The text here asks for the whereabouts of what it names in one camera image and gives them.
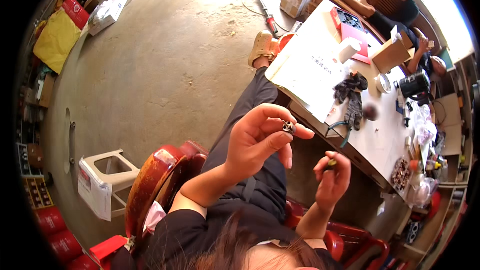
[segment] red barrel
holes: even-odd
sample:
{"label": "red barrel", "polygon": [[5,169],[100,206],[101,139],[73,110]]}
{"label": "red barrel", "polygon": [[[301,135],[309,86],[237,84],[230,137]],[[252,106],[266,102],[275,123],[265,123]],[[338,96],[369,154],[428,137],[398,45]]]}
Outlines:
{"label": "red barrel", "polygon": [[48,237],[50,246],[63,264],[83,254],[82,247],[69,230],[57,232]]}
{"label": "red barrel", "polygon": [[94,270],[99,266],[92,259],[83,254],[67,264],[67,270]]}
{"label": "red barrel", "polygon": [[45,236],[50,236],[67,229],[57,207],[46,207],[35,211],[40,229]]}

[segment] work glove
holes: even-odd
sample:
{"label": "work glove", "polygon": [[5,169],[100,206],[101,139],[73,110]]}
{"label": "work glove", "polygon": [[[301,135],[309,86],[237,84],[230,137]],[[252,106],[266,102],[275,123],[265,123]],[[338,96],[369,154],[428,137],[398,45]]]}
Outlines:
{"label": "work glove", "polygon": [[355,88],[365,90],[368,87],[367,79],[360,73],[353,74],[350,72],[350,77],[339,82],[335,86],[334,98],[338,99],[338,103],[342,104],[350,91],[354,91]]}
{"label": "work glove", "polygon": [[348,97],[350,101],[348,102],[348,107],[346,108],[345,117],[343,120],[348,123],[349,128],[354,128],[355,130],[360,129],[360,120],[362,119],[362,95],[355,91],[349,91]]}

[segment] hand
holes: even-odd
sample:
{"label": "hand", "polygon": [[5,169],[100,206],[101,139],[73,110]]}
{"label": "hand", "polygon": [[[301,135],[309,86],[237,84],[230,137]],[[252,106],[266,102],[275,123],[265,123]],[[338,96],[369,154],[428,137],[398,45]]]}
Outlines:
{"label": "hand", "polygon": [[296,128],[295,136],[311,139],[314,132],[292,116],[282,106],[262,103],[250,110],[232,128],[225,167],[238,175],[238,181],[255,175],[268,157],[278,152],[285,168],[292,167],[293,136],[282,130],[283,121],[291,121]]}
{"label": "hand", "polygon": [[[328,161],[336,160],[333,170],[325,170]],[[323,211],[333,211],[337,201],[349,188],[351,165],[350,160],[344,155],[335,151],[326,151],[316,166],[313,168],[318,185],[315,201]]]}
{"label": "hand", "polygon": [[419,39],[418,50],[422,54],[431,50],[431,48],[428,47],[428,38],[427,37],[421,35],[418,39]]}

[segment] beige sandal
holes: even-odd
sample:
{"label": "beige sandal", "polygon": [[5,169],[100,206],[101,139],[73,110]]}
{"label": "beige sandal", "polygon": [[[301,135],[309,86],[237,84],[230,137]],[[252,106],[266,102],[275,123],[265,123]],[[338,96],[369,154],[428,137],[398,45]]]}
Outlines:
{"label": "beige sandal", "polygon": [[275,42],[272,42],[273,40],[276,41],[277,39],[272,39],[272,33],[266,29],[257,33],[257,36],[255,37],[255,42],[253,43],[253,48],[248,57],[248,65],[250,67],[253,67],[255,59],[261,56],[273,59],[273,52],[275,52],[274,50],[272,52],[272,46],[275,46]]}

